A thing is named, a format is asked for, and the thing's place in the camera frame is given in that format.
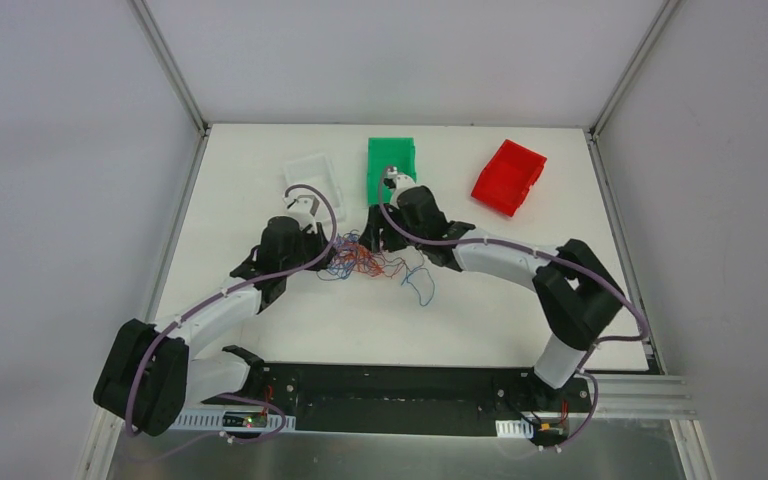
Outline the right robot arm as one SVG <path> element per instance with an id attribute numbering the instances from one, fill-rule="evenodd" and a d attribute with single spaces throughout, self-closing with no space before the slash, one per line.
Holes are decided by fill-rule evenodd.
<path id="1" fill-rule="evenodd" d="M 425 186 L 407 189 L 394 205 L 369 206 L 360 242 L 374 253 L 413 247 L 437 267 L 533 291 L 551 331 L 527 377 L 529 400 L 543 410 L 565 400 L 566 383 L 622 307 L 617 282 L 583 241 L 570 239 L 544 251 L 493 237 L 473 224 L 448 220 Z"/>

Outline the green plastic bin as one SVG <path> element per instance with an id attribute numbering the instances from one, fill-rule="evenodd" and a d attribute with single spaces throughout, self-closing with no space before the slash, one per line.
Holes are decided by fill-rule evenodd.
<path id="1" fill-rule="evenodd" d="M 388 166 L 417 180 L 415 143 L 412 137 L 370 137 L 367 145 L 367 203 L 379 201 L 379 181 Z"/>

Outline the red plastic bin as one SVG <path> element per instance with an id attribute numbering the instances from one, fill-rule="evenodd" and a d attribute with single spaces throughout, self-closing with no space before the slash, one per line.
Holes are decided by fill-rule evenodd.
<path id="1" fill-rule="evenodd" d="M 480 172 L 471 197 L 497 213 L 513 217 L 546 163 L 545 156 L 506 139 Z"/>

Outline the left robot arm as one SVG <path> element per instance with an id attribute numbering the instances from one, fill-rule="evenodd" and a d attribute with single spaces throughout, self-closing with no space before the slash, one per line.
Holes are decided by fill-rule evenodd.
<path id="1" fill-rule="evenodd" d="M 216 293 L 182 313 L 153 323 L 131 319 L 119 328 L 93 402 L 150 436 L 168 430 L 184 408 L 220 394 L 241 404 L 257 402 L 265 378 L 252 369 L 255 355 L 239 347 L 207 358 L 199 353 L 273 304 L 285 292 L 288 276 L 323 270 L 333 256 L 321 223 L 271 218 L 259 244 Z"/>

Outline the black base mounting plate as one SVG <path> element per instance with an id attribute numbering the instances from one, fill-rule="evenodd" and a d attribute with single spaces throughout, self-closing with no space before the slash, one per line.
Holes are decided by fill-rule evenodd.
<path id="1" fill-rule="evenodd" d="M 586 380 L 539 392 L 524 368 L 263 363 L 236 396 L 266 400 L 300 432 L 494 437 L 500 421 L 591 408 Z"/>

